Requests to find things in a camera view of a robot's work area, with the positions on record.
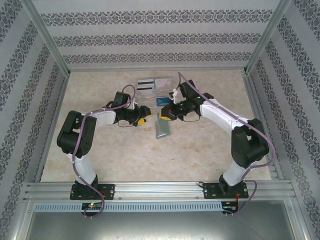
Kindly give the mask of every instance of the marble floor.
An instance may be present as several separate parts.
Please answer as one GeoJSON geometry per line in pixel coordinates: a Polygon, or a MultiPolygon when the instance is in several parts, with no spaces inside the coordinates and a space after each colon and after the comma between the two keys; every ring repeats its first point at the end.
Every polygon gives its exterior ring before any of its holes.
{"type": "MultiPolygon", "coordinates": [[[[201,92],[213,95],[222,105],[245,118],[253,113],[240,71],[183,71],[201,92]]],[[[117,91],[139,79],[172,78],[176,71],[73,72],[70,75],[42,182],[73,182],[75,174],[68,157],[57,146],[58,133],[69,111],[87,113],[114,99],[117,91]]],[[[156,139],[153,116],[139,127],[103,126],[95,132],[90,151],[99,181],[216,181],[232,162],[231,137],[214,122],[170,121],[171,135],[156,139]]],[[[267,167],[254,169],[246,179],[270,180],[267,167]]]]}

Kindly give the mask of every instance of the perforated metal strip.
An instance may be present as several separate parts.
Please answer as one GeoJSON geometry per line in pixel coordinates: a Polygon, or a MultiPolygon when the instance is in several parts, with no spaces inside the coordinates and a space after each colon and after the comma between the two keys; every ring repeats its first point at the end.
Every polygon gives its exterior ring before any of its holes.
{"type": "MultiPolygon", "coordinates": [[[[61,212],[81,212],[81,202],[75,203],[37,203],[34,212],[37,213],[61,213],[61,212]]],[[[104,212],[208,212],[222,211],[220,201],[203,202],[107,202],[104,212]]],[[[98,212],[98,210],[89,210],[89,212],[98,212]]]]}

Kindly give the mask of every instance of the patterned wallpaper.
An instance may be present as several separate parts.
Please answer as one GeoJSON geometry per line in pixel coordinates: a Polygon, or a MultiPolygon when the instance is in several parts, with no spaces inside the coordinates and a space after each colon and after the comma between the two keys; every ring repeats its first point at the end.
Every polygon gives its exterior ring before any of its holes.
{"type": "Polygon", "coordinates": [[[33,182],[65,78],[18,0],[0,2],[0,240],[33,182]]]}
{"type": "Polygon", "coordinates": [[[251,72],[281,170],[320,239],[320,7],[294,0],[251,72]]]}
{"type": "Polygon", "coordinates": [[[35,0],[71,70],[244,67],[279,0],[35,0]]]}

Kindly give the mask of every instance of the damask pattern stripe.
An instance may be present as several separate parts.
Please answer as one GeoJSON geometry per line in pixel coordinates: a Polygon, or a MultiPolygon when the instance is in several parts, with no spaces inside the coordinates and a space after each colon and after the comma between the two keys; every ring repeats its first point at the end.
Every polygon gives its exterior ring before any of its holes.
{"type": "MultiPolygon", "coordinates": [[[[273,90],[273,87],[270,83],[269,76],[267,74],[267,71],[261,59],[257,61],[255,67],[258,71],[264,92],[267,96],[267,100],[269,102],[271,111],[273,113],[274,120],[277,124],[277,128],[281,135],[281,140],[283,142],[284,149],[287,153],[289,163],[292,166],[293,175],[296,178],[298,188],[301,192],[301,197],[303,198],[303,202],[306,206],[306,210],[308,212],[309,218],[313,224],[313,227],[315,228],[316,236],[320,238],[320,234],[319,234],[320,233],[320,212],[318,211],[319,207],[317,206],[316,199],[312,196],[313,193],[310,190],[310,184],[308,182],[308,178],[306,176],[305,170],[303,169],[303,167],[301,167],[300,159],[297,154],[295,144],[292,141],[287,124],[284,120],[283,113],[280,109],[278,100],[276,98],[276,94],[273,90]]],[[[258,94],[257,87],[254,81],[253,81],[253,85],[254,85],[255,91],[258,94]]]]}
{"type": "Polygon", "coordinates": [[[256,44],[260,33],[177,33],[96,36],[57,36],[58,47],[163,45],[163,44],[256,44]]]}
{"type": "Polygon", "coordinates": [[[30,21],[0,79],[0,112],[6,104],[6,99],[8,99],[11,88],[17,80],[19,72],[37,35],[38,31],[32,21],[30,21]]]}
{"type": "Polygon", "coordinates": [[[316,39],[320,41],[320,7],[314,0],[294,0],[299,12],[310,26],[316,39]]]}
{"type": "Polygon", "coordinates": [[[0,10],[0,43],[3,42],[7,32],[16,20],[18,13],[22,9],[19,0],[7,0],[0,10]]]}
{"type": "MultiPolygon", "coordinates": [[[[272,135],[272,131],[271,131],[269,125],[268,125],[268,121],[267,121],[267,118],[266,118],[266,114],[265,114],[264,109],[262,108],[263,105],[261,105],[261,100],[260,100],[259,95],[258,95],[258,92],[257,92],[257,88],[256,88],[256,85],[255,85],[254,77],[252,76],[251,73],[250,73],[250,77],[251,77],[251,80],[252,80],[254,89],[255,89],[255,91],[256,91],[256,95],[257,95],[257,97],[258,97],[258,100],[259,100],[259,103],[260,103],[260,106],[261,106],[261,110],[262,110],[262,113],[263,113],[263,116],[264,116],[264,120],[265,120],[265,123],[266,123],[266,127],[268,128],[268,132],[267,132],[267,133],[269,134],[271,141],[274,143],[275,141],[274,141],[274,138],[273,138],[273,135],[272,135]]],[[[273,146],[274,146],[274,149],[275,149],[276,159],[280,160],[280,157],[279,157],[279,154],[278,154],[278,151],[277,151],[277,146],[276,146],[275,144],[273,144],[273,146]]],[[[284,179],[286,179],[286,176],[285,176],[285,173],[284,173],[283,167],[282,167],[282,162],[281,162],[281,161],[278,161],[278,163],[279,163],[279,166],[280,166],[280,170],[281,170],[281,172],[282,172],[282,175],[283,175],[284,179]]]]}
{"type": "MultiPolygon", "coordinates": [[[[46,85],[46,88],[44,90],[42,99],[41,99],[41,103],[39,105],[37,114],[35,116],[35,120],[33,122],[33,125],[31,127],[31,131],[29,134],[29,137],[27,138],[28,141],[26,143],[26,146],[24,148],[23,154],[21,156],[21,160],[19,162],[19,167],[17,169],[17,172],[14,176],[14,181],[12,183],[12,187],[10,189],[10,195],[8,196],[8,201],[5,203],[4,205],[4,211],[2,212],[2,217],[1,217],[1,225],[0,225],[0,239],[6,239],[6,234],[9,231],[9,226],[11,224],[12,221],[12,217],[14,215],[14,211],[17,207],[17,201],[19,199],[19,195],[21,193],[21,188],[23,186],[23,182],[26,178],[26,174],[29,168],[29,164],[30,164],[30,160],[32,158],[32,155],[34,153],[34,147],[37,144],[37,139],[39,137],[40,134],[40,129],[42,127],[42,124],[44,122],[45,119],[45,115],[46,115],[46,111],[50,102],[50,98],[51,95],[53,93],[53,90],[55,88],[55,84],[57,81],[57,77],[59,74],[59,67],[58,65],[55,63],[52,71],[50,73],[50,77],[48,79],[48,83],[46,85]]],[[[60,93],[63,87],[63,83],[61,84],[60,90],[59,90],[59,94],[58,94],[58,98],[56,100],[56,104],[53,110],[53,114],[52,114],[52,118],[49,124],[49,129],[51,127],[51,124],[53,122],[53,117],[55,115],[55,111],[57,109],[57,105],[58,105],[58,99],[60,97],[60,93]]]]}
{"type": "Polygon", "coordinates": [[[67,64],[247,61],[251,52],[163,52],[64,55],[67,64]]]}
{"type": "Polygon", "coordinates": [[[265,46],[265,50],[272,62],[276,76],[279,78],[279,82],[282,86],[286,99],[288,100],[288,104],[291,107],[294,119],[300,129],[300,133],[302,134],[302,139],[305,142],[305,146],[307,147],[309,154],[311,155],[313,165],[317,169],[317,174],[320,175],[320,144],[317,142],[315,132],[311,129],[309,119],[306,117],[304,108],[300,104],[294,85],[291,83],[285,66],[271,40],[265,46]]]}
{"type": "Polygon", "coordinates": [[[160,10],[42,13],[48,27],[108,24],[266,23],[273,11],[255,10],[160,10]]]}
{"type": "Polygon", "coordinates": [[[285,16],[280,20],[277,29],[285,41],[286,46],[294,59],[295,65],[298,67],[300,74],[320,111],[320,80],[318,72],[316,72],[307,52],[304,51],[297,34],[294,32],[285,16]]]}
{"type": "Polygon", "coordinates": [[[1,146],[2,148],[0,150],[0,180],[3,179],[3,175],[6,172],[6,166],[11,158],[13,148],[16,145],[17,138],[23,127],[23,123],[26,119],[27,112],[37,90],[38,83],[49,55],[50,52],[47,46],[44,45],[35,63],[33,71],[31,72],[26,88],[23,91],[17,110],[15,111],[12,122],[10,123],[9,130],[7,131],[7,135],[4,137],[1,146]]]}

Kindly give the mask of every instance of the black mounting plate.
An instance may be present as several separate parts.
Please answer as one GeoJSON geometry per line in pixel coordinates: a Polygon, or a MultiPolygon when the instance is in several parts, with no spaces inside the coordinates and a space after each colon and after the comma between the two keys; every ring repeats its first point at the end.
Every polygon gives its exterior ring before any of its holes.
{"type": "MultiPolygon", "coordinates": [[[[103,194],[105,200],[113,200],[115,195],[115,185],[114,184],[100,184],[98,185],[98,190],[103,194]]],[[[76,184],[72,185],[70,200],[100,200],[101,197],[97,195],[94,198],[88,198],[85,196],[81,196],[78,191],[76,184]]]]}
{"type": "Polygon", "coordinates": [[[239,199],[249,197],[247,185],[244,182],[230,187],[226,195],[220,190],[218,182],[205,182],[200,187],[203,188],[204,199],[235,199],[237,193],[239,199]]]}

